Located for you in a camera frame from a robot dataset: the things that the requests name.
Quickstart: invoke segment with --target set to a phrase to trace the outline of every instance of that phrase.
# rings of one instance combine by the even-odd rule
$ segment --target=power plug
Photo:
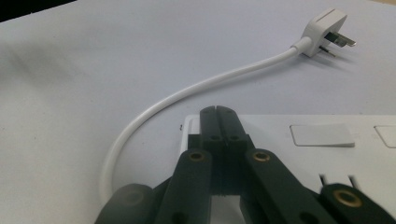
[[[303,33],[303,38],[309,37],[312,40],[312,44],[308,49],[303,51],[303,54],[308,57],[313,57],[323,50],[332,56],[335,56],[326,49],[330,43],[334,43],[339,47],[343,47],[345,45],[350,47],[355,46],[355,41],[338,33],[346,19],[347,14],[335,8],[329,8],[312,19],[306,25]]]

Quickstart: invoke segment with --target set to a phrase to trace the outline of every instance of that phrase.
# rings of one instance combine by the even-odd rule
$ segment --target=white tabletop
[[[0,23],[2,223],[93,223],[98,177],[124,126],[164,96],[266,59],[328,7],[354,48],[298,56],[183,100],[128,142],[119,188],[172,174],[180,125],[209,105],[239,114],[394,115],[396,7],[365,0],[79,0]]]

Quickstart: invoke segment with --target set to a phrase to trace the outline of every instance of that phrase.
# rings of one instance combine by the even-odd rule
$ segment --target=white power strip
[[[300,182],[319,192],[327,183],[354,185],[396,217],[396,116],[242,115],[238,116],[255,147],[274,152]],[[354,146],[298,147],[290,126],[345,124]],[[186,117],[181,151],[187,136],[199,133],[199,116]],[[381,133],[378,127],[391,128]]]

